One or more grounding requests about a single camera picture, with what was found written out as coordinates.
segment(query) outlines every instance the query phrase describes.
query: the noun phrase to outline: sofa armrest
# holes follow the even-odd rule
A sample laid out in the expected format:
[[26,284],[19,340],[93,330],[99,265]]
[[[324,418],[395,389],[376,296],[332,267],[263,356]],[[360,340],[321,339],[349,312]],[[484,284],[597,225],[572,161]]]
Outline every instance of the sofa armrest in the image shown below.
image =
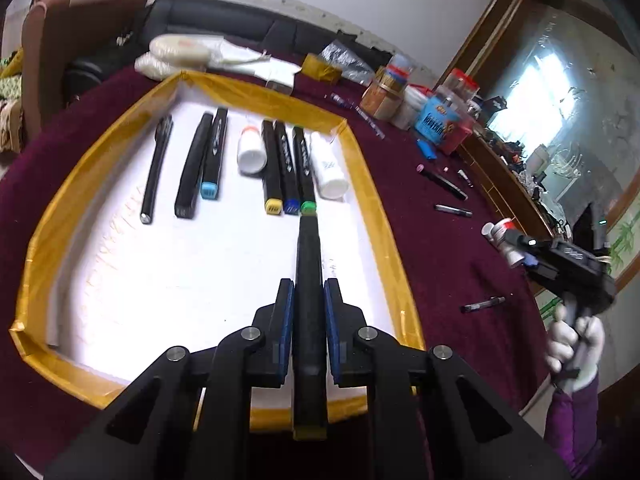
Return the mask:
[[128,27],[147,0],[41,0],[22,26],[25,137],[33,140],[62,110],[66,64]]

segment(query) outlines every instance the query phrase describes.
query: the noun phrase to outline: hand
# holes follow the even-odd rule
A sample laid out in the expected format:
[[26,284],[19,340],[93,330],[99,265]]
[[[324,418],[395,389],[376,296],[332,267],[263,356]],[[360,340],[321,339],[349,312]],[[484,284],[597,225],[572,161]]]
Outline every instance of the hand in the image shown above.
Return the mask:
[[604,327],[597,317],[580,317],[575,322],[575,330],[564,322],[566,308],[559,304],[554,313],[556,319],[547,332],[546,364],[552,374],[557,374],[562,364],[574,356],[572,346],[578,341],[578,334],[587,343],[584,363],[580,367],[580,374],[574,383],[574,392],[588,386],[596,377],[598,362],[604,348]]

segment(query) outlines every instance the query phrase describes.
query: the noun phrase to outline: marker with yellow cap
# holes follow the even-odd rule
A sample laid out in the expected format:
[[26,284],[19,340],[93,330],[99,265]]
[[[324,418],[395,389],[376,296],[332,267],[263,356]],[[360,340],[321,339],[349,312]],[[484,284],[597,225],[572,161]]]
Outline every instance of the marker with yellow cap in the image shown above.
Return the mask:
[[282,190],[280,189],[280,163],[278,161],[278,142],[273,131],[273,123],[262,122],[262,138],[267,150],[267,164],[262,170],[262,188],[264,189],[264,210],[269,215],[282,212]]
[[293,152],[296,155],[300,213],[305,216],[314,216],[316,214],[316,195],[314,181],[311,177],[311,157],[306,145],[305,131],[300,126],[293,128]]

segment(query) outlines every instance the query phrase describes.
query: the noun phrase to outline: marker with green cap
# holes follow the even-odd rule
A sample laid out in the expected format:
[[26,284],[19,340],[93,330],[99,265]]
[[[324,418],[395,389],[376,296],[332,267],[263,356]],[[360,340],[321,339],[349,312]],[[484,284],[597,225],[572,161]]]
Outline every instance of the marker with green cap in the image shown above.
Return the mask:
[[314,194],[314,181],[311,177],[311,157],[306,145],[305,132],[299,126],[293,128],[293,153],[296,157],[296,177],[301,202],[300,213],[305,216],[315,216],[316,195]]

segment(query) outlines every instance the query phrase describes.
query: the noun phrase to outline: blue marker cap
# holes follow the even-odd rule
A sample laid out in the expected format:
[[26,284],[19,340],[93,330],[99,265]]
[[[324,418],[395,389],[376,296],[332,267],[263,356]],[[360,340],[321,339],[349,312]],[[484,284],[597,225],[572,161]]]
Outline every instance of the blue marker cap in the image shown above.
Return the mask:
[[295,199],[285,200],[284,212],[288,215],[297,215],[300,212],[300,202]]
[[218,184],[203,182],[200,184],[200,196],[206,200],[214,200],[218,194]]

